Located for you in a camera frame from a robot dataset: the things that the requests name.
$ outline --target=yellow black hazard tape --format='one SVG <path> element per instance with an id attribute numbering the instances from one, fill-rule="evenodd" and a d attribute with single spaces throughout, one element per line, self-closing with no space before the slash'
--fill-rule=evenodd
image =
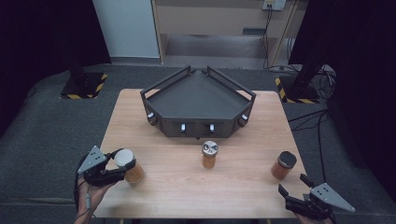
<path id="1" fill-rule="evenodd" d="M 93 99 L 99 95 L 99 92 L 102 90 L 103 85 L 107 79 L 107 75 L 103 74 L 102 78 L 96 87 L 96 91 L 93 94 L 61 94 L 61 99 Z"/>
<path id="2" fill-rule="evenodd" d="M 278 77 L 275 79 L 275 83 L 276 83 L 277 89 L 279 91 L 280 99 L 282 100 L 283 103 L 297 103 L 297 104 L 319 104 L 320 103 L 320 101 L 317 99 L 290 99 L 286 95 L 286 92 L 283 89 L 282 83 L 280 82 L 280 79 Z"/>

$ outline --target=white lid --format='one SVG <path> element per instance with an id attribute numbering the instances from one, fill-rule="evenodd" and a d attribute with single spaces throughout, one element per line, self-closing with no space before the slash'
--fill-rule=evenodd
<path id="1" fill-rule="evenodd" d="M 122 149 L 117 152 L 114 157 L 114 161 L 118 166 L 125 166 L 126 163 L 132 161 L 134 159 L 134 153 L 131 149 Z"/>

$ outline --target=gray carpet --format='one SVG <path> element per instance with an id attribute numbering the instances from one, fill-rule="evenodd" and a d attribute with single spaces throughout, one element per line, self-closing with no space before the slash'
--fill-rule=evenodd
<path id="1" fill-rule="evenodd" d="M 0 200 L 11 198 L 71 199 L 74 174 L 80 158 L 92 146 L 100 146 L 122 89 L 143 89 L 171 75 L 178 68 L 159 66 L 96 65 L 87 71 L 108 75 L 96 99 L 62 100 L 59 94 L 69 78 L 67 72 L 39 81 L 26 98 L 20 114 L 0 139 Z M 277 91 L 275 77 L 268 71 L 220 69 L 253 91 Z M 326 108 L 317 105 L 282 104 L 288 119 Z M 296 127 L 304 121 L 290 124 Z M 317 124 L 312 119 L 304 127 Z M 293 132 L 304 167 L 321 183 L 318 130 Z M 334 209 L 338 223 L 396 223 L 396 204 L 378 184 L 370 170 L 358 169 L 330 118 L 320 124 L 327 182 L 357 209 L 348 213 Z M 0 203 L 3 223 L 73 223 L 73 204 Z M 92 223 L 103 223 L 96 219 Z M 106 223 L 118 223 L 107 219 Z M 185 220 L 145 219 L 142 223 L 185 223 Z M 248 220 L 207 219 L 201 223 L 248 223 Z M 272 223 L 298 223 L 296 219 L 273 219 Z"/>

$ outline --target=wooden table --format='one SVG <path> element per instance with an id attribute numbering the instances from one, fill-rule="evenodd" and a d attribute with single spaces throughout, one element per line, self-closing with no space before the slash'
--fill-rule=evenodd
<path id="1" fill-rule="evenodd" d="M 218 143 L 216 166 L 202 166 L 202 144 L 209 139 L 168 138 L 149 125 L 140 90 L 123 90 L 101 145 L 104 153 L 130 148 L 145 170 L 134 185 L 120 181 L 97 208 L 97 217 L 119 218 L 280 218 L 295 217 L 277 192 L 281 183 L 302 198 L 309 188 L 277 93 L 255 91 L 257 98 L 243 129 Z M 297 163 L 282 181 L 270 169 L 284 150 Z M 110 161 L 107 169 L 114 169 Z"/>

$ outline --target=brown cup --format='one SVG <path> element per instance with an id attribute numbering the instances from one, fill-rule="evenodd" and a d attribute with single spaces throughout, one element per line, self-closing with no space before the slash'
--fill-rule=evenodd
<path id="1" fill-rule="evenodd" d="M 283 180 L 297 162 L 296 157 L 289 151 L 283 151 L 274 162 L 271 174 L 278 180 Z"/>
<path id="2" fill-rule="evenodd" d="M 123 167 L 128 162 L 134 160 L 134 153 L 131 149 L 122 149 L 114 157 L 117 166 Z M 125 173 L 125 180 L 131 184 L 139 182 L 144 175 L 142 166 L 136 161 L 133 168 Z"/>

